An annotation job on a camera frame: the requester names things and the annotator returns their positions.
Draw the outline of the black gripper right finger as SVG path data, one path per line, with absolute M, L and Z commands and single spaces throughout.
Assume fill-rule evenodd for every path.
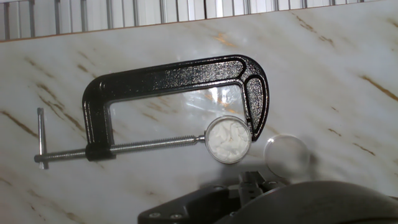
M 261 188 L 263 192 L 268 192 L 285 186 L 283 182 L 277 179 L 265 179 L 258 171 L 254 172 L 254 178 L 258 187 Z

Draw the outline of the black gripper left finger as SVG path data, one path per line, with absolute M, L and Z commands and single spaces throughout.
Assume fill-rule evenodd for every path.
M 259 195 L 258 171 L 242 172 L 236 188 L 211 185 L 139 214 L 138 224 L 216 223 Z

